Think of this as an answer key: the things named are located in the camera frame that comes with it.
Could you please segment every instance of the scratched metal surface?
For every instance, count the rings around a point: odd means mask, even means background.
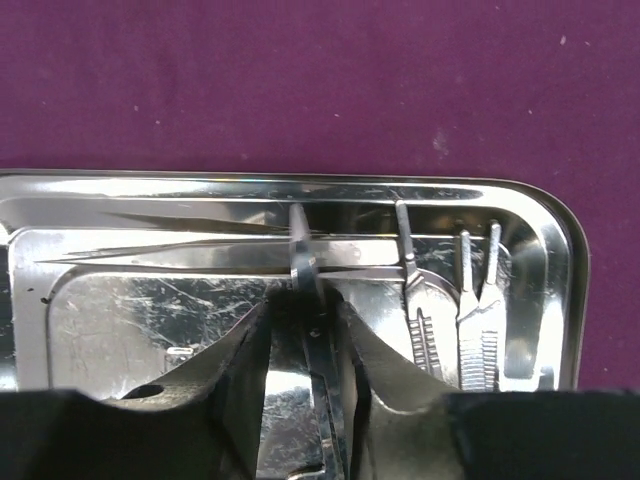
[[[456,231],[464,226],[472,234],[478,288],[485,227],[500,221],[498,286],[508,312],[501,384],[535,390],[575,383],[586,288],[575,258],[586,255],[586,246],[579,226],[553,199],[505,182],[228,177],[0,177],[10,296],[10,311],[0,318],[2,387],[73,387],[98,399],[121,396],[214,343],[267,286],[289,285],[286,268],[268,274],[176,272],[51,260],[203,240],[286,240],[293,201],[304,203],[316,233],[394,238],[397,198],[410,205],[418,266],[451,285],[457,281]],[[325,274],[324,281],[410,360],[397,272],[385,281],[338,273]],[[444,312],[443,305],[433,308]],[[267,376],[259,478],[286,478],[322,464],[311,402],[298,332],[279,327]]]

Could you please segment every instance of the metal tray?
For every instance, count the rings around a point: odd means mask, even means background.
[[[217,268],[205,262],[187,270],[151,268],[140,252],[185,242],[287,241],[293,202],[304,204],[318,237],[395,239],[398,199],[409,206],[418,266],[439,279],[443,298],[456,301],[456,235],[470,232],[474,272],[481,272],[488,225],[499,222],[507,311],[500,389],[574,387],[587,245],[566,207],[533,187],[439,178],[4,172],[0,388],[75,387],[98,399],[117,397],[215,342],[267,285],[290,281],[278,261],[260,268],[259,251],[249,259],[246,249],[225,251]],[[323,276],[412,359],[398,267]],[[480,277],[474,275],[476,288]],[[273,342],[259,478],[286,478],[322,463],[302,348],[286,331],[275,332]]]

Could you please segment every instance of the purple surface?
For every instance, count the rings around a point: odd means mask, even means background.
[[[637,1],[115,3],[3,3],[2,167],[534,184],[591,244],[581,385],[640,385]]]

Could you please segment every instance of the purple tablecloth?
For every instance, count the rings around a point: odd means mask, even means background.
[[[591,244],[581,385],[640,385],[638,2],[345,3],[7,0],[0,166],[534,184]]]

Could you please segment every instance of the stainless steel tray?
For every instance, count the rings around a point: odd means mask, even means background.
[[[500,389],[575,386],[586,241],[573,215],[535,188],[436,178],[4,172],[1,388],[119,396],[215,342],[267,285],[289,282],[286,265],[265,260],[260,268],[260,251],[247,258],[244,247],[224,250],[216,268],[205,255],[198,257],[202,268],[186,270],[151,268],[141,252],[185,242],[287,241],[293,202],[304,204],[318,237],[395,239],[398,199],[409,206],[418,266],[456,299],[456,235],[461,228],[471,233],[474,272],[481,272],[488,225],[499,222],[507,311]],[[323,276],[412,359],[398,267]],[[474,278],[478,288],[481,275]],[[286,478],[322,463],[310,388],[301,346],[276,332],[259,478]]]

